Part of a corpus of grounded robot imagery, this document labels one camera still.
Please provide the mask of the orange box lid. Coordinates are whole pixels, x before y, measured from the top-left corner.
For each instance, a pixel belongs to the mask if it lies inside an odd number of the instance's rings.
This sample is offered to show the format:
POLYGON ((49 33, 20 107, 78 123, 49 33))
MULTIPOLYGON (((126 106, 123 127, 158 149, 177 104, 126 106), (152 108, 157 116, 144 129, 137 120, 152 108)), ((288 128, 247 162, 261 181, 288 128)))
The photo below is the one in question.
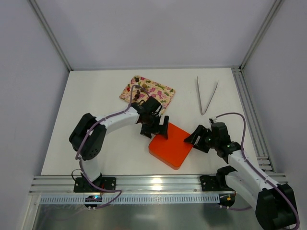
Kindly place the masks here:
POLYGON ((168 123, 168 139, 161 135, 156 135, 148 146, 148 150, 181 152, 188 154, 193 148, 192 144, 185 143, 184 139, 190 134, 185 130, 168 123))

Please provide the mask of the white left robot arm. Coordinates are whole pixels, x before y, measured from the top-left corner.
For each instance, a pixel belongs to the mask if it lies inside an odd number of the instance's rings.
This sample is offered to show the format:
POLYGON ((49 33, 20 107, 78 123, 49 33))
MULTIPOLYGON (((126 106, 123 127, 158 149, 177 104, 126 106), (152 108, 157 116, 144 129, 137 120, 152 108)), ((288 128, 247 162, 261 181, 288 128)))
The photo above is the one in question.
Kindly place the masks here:
POLYGON ((96 157, 102 149, 105 137, 116 130, 141 124, 141 135, 148 138, 161 135, 168 139, 169 116, 162 116, 161 110, 162 104, 150 96, 146 101, 130 102, 123 111, 104 117, 84 114, 69 137, 83 177, 93 183, 101 176, 96 157))

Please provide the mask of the orange chocolate box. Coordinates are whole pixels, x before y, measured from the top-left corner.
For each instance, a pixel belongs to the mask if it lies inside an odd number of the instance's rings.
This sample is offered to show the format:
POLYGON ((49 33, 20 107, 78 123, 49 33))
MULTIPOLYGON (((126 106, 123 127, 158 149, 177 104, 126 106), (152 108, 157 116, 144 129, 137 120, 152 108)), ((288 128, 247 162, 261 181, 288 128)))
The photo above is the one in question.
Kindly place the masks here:
POLYGON ((174 151, 154 151, 150 149, 149 153, 174 170, 178 170, 187 157, 185 153, 174 151))

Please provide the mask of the metal tongs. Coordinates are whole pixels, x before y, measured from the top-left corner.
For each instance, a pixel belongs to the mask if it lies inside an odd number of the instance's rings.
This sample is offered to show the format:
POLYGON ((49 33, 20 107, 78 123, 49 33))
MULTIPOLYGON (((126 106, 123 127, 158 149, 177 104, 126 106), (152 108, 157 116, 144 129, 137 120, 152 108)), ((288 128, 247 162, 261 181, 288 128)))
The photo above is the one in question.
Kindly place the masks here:
POLYGON ((209 81, 208 85, 203 85, 200 77, 196 78, 196 93, 198 99, 198 105, 201 115, 205 115, 210 107, 210 104, 214 98, 217 91, 219 81, 213 79, 209 81))

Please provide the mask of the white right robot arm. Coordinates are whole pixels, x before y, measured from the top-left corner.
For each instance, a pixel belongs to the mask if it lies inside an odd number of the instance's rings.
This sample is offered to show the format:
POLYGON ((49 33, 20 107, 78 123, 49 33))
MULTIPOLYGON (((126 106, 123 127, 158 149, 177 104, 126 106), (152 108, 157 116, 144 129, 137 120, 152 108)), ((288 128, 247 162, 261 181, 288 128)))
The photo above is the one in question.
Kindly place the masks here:
POLYGON ((278 183, 253 164, 243 146, 231 140, 225 123, 212 123, 210 129, 198 125, 184 141, 205 153, 210 149, 215 150, 228 164, 216 173, 218 186, 239 193, 254 210, 256 219, 264 230, 279 230, 291 225, 295 229, 299 228, 299 216, 291 186, 278 183))

